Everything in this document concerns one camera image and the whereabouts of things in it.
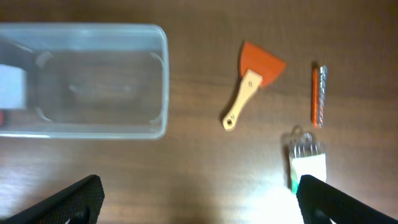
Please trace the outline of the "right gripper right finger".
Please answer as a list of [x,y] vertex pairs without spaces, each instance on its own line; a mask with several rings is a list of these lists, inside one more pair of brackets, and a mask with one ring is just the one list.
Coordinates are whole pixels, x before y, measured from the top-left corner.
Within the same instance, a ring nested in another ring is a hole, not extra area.
[[389,217],[326,184],[303,175],[297,188],[298,205],[304,223],[392,223]]

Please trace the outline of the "clear plastic container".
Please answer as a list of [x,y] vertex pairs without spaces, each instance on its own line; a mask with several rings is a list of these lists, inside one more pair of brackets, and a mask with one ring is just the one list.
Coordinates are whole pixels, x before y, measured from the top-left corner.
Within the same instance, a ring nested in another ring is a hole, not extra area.
[[167,129],[169,49],[155,24],[1,24],[34,54],[25,110],[1,109],[1,136],[159,139]]

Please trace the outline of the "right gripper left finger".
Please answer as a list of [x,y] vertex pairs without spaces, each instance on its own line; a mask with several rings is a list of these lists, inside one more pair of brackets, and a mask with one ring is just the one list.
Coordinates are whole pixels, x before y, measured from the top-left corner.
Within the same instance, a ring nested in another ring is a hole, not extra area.
[[104,198],[101,178],[89,175],[1,223],[96,224]]

